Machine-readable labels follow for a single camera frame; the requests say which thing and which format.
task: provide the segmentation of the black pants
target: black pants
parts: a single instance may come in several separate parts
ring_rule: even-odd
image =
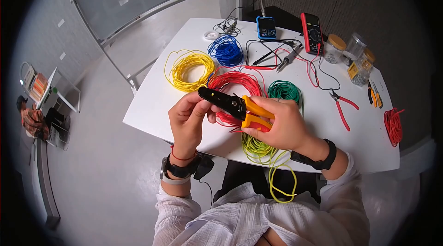
[[[296,192],[300,194],[305,191],[309,191],[311,196],[320,203],[320,196],[317,195],[317,182],[315,180],[315,173],[295,172],[297,177]],[[237,186],[252,182],[254,192],[257,194],[263,194],[268,199],[273,199],[269,192],[268,182],[264,175],[264,167],[257,165],[249,165],[242,162],[228,160],[228,167],[224,172],[223,185],[221,189],[214,195],[213,201],[217,201],[220,197],[236,188]],[[277,169],[274,174],[273,185],[278,189],[284,191],[287,194],[292,193],[294,188],[294,177],[291,171]],[[290,197],[284,194],[273,191],[277,198],[290,199]]]
[[[54,127],[59,133],[65,132],[60,128],[64,120],[65,117],[63,114],[59,113],[57,110],[55,110],[55,108],[50,108],[48,110],[48,114],[45,116],[45,123],[48,128]]]

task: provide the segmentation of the black jaw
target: black jaw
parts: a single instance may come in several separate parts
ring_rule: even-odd
[[[217,90],[200,87],[198,95],[213,105],[218,106],[222,110],[228,112],[234,118],[244,121],[246,118],[245,100],[238,96],[230,96]]]

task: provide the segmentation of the floor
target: floor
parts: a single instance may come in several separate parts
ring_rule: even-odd
[[[129,74],[157,57],[188,18],[219,16],[218,0],[186,1],[138,24],[108,53]],[[140,83],[148,70],[137,78]],[[51,184],[61,216],[56,233],[69,246],[150,245],[158,215],[155,194],[161,159],[169,153],[169,145],[122,123],[133,94],[104,57],[91,64],[78,88],[81,112],[69,113],[69,148],[66,152],[48,148]],[[214,162],[203,180],[215,193],[227,161],[216,157]],[[407,180],[389,172],[363,177],[371,245],[389,242],[416,205],[418,185],[418,175]],[[191,194],[202,211],[209,209],[211,195],[205,184],[192,179]]]

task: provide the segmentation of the black watch strap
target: black watch strap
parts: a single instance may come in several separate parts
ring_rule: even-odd
[[[177,178],[185,178],[189,174],[194,174],[195,171],[197,170],[198,164],[202,160],[200,155],[196,155],[190,164],[188,164],[185,167],[180,167],[176,165],[171,165],[171,163],[169,162],[170,155],[171,154],[168,155],[168,158],[166,160],[166,170],[169,170],[169,172],[171,172],[171,174]]]
[[[337,155],[337,148],[335,147],[335,144],[332,141],[326,138],[323,138],[323,140],[326,141],[329,145],[329,154],[325,160],[313,161],[307,156],[299,154],[295,151],[291,151],[291,160],[310,165],[317,170],[322,170],[322,169],[329,170],[331,168],[331,165],[334,163],[335,156]]]

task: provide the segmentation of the yellow handle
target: yellow handle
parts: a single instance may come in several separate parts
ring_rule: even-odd
[[[257,116],[247,114],[245,120],[241,122],[241,127],[254,128],[262,132],[269,132],[272,128],[272,125]]]
[[[379,108],[382,108],[382,106],[383,106],[383,102],[381,101],[381,98],[380,98],[380,94],[376,94],[376,97],[377,97],[377,103],[378,103],[378,107]]]
[[[246,109],[252,112],[253,114],[257,114],[258,116],[266,117],[269,119],[275,119],[275,116],[270,113],[268,110],[265,110],[261,106],[257,106],[248,96],[243,95],[243,100],[245,100]]]
[[[372,88],[371,88],[371,96],[372,96],[372,99],[374,99],[374,107],[377,107],[377,99],[375,98],[374,90]]]

